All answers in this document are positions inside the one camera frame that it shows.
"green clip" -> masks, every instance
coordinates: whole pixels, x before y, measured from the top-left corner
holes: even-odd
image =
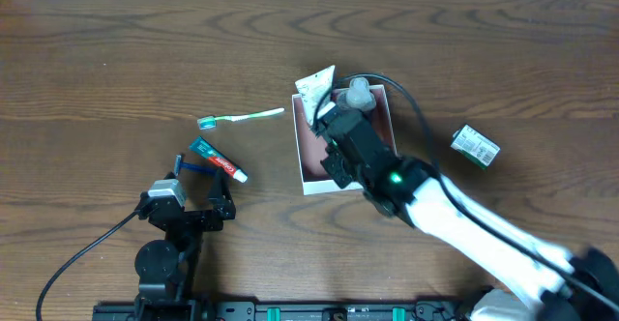
[[[267,321],[280,321],[280,309],[278,307],[267,309]]]
[[[403,307],[394,307],[393,321],[406,321],[406,310]]]

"toothpaste cap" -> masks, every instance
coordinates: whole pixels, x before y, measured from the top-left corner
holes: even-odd
[[[245,181],[248,180],[248,175],[246,175],[245,172],[237,169],[234,172],[234,175],[232,175],[232,178],[239,181],[240,183],[245,183]]]

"box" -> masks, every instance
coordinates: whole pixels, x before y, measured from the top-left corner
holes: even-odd
[[[397,153],[385,87],[383,85],[371,85],[369,89],[376,98],[376,108],[370,116],[371,124],[383,142],[391,146],[394,153]],[[292,115],[294,117],[294,133],[297,140],[303,195],[340,191],[341,189],[320,164],[320,161],[327,158],[327,152],[325,152],[327,142],[322,137],[316,138],[311,131],[305,117],[301,94],[292,96]],[[360,184],[353,182],[343,190],[360,190],[361,188]]]

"red label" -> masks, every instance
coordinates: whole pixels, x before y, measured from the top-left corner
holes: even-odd
[[[223,167],[223,170],[225,170],[228,175],[234,176],[234,172],[236,172],[236,167],[234,167],[234,165],[232,165],[230,161],[220,157],[209,157],[209,161],[211,161],[217,166]]]

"colgate logo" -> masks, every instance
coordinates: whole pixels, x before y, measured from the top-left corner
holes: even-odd
[[[219,157],[215,157],[217,163],[219,163],[226,171],[234,173],[236,171],[236,167],[232,166],[227,160],[223,160]]]

